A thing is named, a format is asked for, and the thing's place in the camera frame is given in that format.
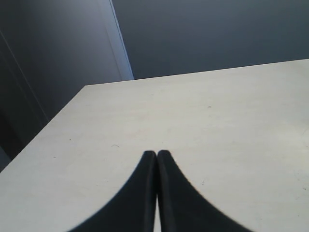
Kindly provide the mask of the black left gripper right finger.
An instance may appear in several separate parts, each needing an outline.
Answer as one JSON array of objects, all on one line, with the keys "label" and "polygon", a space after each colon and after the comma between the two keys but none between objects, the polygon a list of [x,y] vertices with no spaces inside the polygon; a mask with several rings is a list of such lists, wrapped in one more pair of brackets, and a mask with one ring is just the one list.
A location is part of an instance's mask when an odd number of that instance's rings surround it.
[{"label": "black left gripper right finger", "polygon": [[163,232],[248,232],[209,203],[186,179],[168,150],[157,154]]}]

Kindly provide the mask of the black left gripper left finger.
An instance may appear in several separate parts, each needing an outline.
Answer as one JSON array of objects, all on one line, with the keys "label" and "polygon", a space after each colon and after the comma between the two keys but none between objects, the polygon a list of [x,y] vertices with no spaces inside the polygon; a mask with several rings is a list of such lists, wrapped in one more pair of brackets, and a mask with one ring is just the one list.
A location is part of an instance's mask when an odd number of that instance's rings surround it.
[{"label": "black left gripper left finger", "polygon": [[157,158],[145,151],[113,198],[72,232],[152,232],[157,195]]}]

